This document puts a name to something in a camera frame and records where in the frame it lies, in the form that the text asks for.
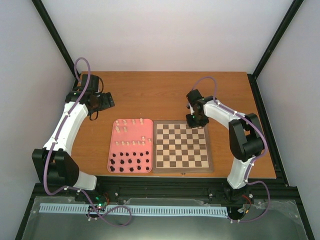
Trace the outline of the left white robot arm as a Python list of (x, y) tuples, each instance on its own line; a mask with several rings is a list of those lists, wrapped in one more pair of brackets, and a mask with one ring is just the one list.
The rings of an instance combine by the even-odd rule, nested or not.
[(86, 195), (95, 202), (103, 198), (104, 188), (97, 184), (96, 176), (80, 171), (71, 155), (84, 119), (92, 120), (92, 115), (115, 106), (112, 94), (103, 90), (99, 76), (84, 74), (81, 84), (65, 97), (63, 113), (53, 134), (31, 155), (41, 183), (86, 190)]

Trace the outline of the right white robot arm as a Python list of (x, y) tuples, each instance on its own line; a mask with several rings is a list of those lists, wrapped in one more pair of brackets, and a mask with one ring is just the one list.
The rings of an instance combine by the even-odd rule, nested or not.
[(254, 113), (233, 110), (213, 96), (203, 97), (197, 89), (191, 90), (186, 98), (190, 109), (186, 122), (190, 128), (205, 127), (213, 119), (228, 129), (233, 163), (223, 192), (228, 202), (235, 202), (245, 191), (255, 161), (268, 150), (259, 118)]

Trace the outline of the left circuit board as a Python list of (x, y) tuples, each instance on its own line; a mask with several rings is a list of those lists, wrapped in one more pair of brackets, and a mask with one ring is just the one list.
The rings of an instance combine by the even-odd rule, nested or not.
[(110, 199), (107, 192), (96, 196), (95, 200), (97, 201), (98, 209), (105, 209), (110, 204)]

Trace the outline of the wooden chessboard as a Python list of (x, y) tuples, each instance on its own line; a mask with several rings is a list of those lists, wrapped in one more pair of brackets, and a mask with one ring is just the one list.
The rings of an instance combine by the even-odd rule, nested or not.
[(160, 174), (212, 173), (208, 128), (190, 128), (185, 120), (154, 121), (152, 168)]

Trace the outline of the pink plastic tray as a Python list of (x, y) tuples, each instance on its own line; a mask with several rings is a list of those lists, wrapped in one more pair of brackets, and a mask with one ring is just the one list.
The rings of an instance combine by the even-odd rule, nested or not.
[(133, 125), (132, 119), (117, 119), (113, 123), (107, 160), (107, 169), (112, 174), (145, 174), (153, 168), (154, 122), (148, 118), (143, 118), (142, 125), (139, 118), (136, 118), (135, 122)]

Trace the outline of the black aluminium frame rail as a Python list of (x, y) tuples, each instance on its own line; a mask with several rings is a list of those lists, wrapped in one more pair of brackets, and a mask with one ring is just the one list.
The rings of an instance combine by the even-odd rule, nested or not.
[(196, 199), (221, 205), (253, 200), (294, 200), (301, 202), (296, 187), (283, 179), (264, 179), (262, 183), (232, 190), (225, 178), (99, 176), (95, 190), (87, 191), (92, 200), (107, 195), (111, 202), (130, 198)]

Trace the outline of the left black frame post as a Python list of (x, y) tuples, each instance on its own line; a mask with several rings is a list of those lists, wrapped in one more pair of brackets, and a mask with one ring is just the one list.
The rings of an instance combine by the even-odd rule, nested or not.
[(69, 70), (71, 71), (74, 78), (79, 76), (78, 71), (75, 72), (75, 63), (72, 60), (57, 28), (55, 27), (55, 24), (53, 23), (45, 5), (41, 0), (31, 0), (33, 3), (35, 9), (37, 10), (40, 18), (42, 19), (44, 25), (46, 26), (49, 34), (51, 35), (53, 41), (55, 42), (58, 50), (60, 51), (65, 63), (67, 64)]

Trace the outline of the black frame post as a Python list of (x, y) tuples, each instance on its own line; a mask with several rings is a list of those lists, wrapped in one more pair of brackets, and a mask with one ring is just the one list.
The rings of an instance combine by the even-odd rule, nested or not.
[(75, 63), (72, 60), (57, 28), (55, 27), (55, 24), (53, 23), (45, 5), (41, 0), (31, 0), (33, 3), (35, 9), (37, 10), (40, 18), (42, 19), (44, 25), (46, 26), (49, 34), (51, 35), (53, 41), (55, 42), (58, 50), (60, 51), (65, 63), (67, 64), (69, 70), (71, 71), (74, 78), (79, 76), (78, 71), (75, 72)]
[(283, 35), (285, 34), (286, 30), (288, 29), (289, 25), (291, 24), (292, 20), (294, 19), (295, 15), (297, 14), (297, 12), (300, 9), (303, 2), (304, 2), (304, 0), (293, 0), (292, 1), (290, 7), (286, 11), (283, 19), (281, 20), (278, 28), (276, 29), (273, 37), (271, 38), (267, 48), (265, 49), (261, 59), (259, 60), (257, 66), (255, 67), (255, 69), (252, 73), (253, 79), (255, 81), (258, 79), (260, 73), (264, 69), (265, 65), (267, 64), (272, 53), (276, 49), (278, 43), (282, 39)]

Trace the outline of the right black frame post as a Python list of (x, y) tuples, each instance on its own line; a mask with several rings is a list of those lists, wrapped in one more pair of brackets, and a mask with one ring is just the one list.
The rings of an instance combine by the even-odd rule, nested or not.
[(282, 39), (283, 35), (285, 34), (286, 30), (288, 29), (289, 25), (291, 24), (292, 20), (294, 19), (295, 15), (297, 14), (297, 12), (300, 9), (303, 2), (304, 2), (304, 0), (293, 0), (292, 1), (290, 7), (286, 11), (283, 19), (281, 20), (278, 28), (276, 29), (273, 37), (271, 38), (267, 48), (265, 49), (261, 59), (259, 60), (257, 66), (255, 67), (255, 69), (252, 73), (253, 79), (255, 81), (258, 79), (260, 73), (264, 69), (265, 65), (267, 64), (272, 53), (276, 49), (278, 43)]

